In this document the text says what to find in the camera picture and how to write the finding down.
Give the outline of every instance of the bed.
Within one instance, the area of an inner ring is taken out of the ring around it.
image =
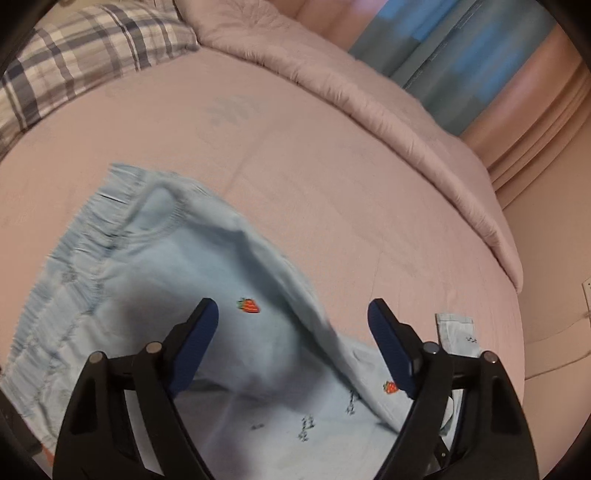
[[[486,169],[420,104],[257,0],[182,0],[201,48],[78,96],[0,163],[0,362],[48,253],[124,161],[194,178],[311,280],[334,327],[372,342],[384,298],[425,340],[474,318],[522,399],[522,272]]]

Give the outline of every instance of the plaid pillow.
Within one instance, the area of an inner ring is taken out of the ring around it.
[[[175,12],[176,7],[174,6],[173,0],[139,0],[143,4],[148,5],[150,8],[155,8],[156,10],[162,10],[163,12]]]
[[[176,12],[139,3],[95,5],[60,25],[36,28],[0,80],[0,161],[27,130],[66,102],[198,48],[194,31]]]

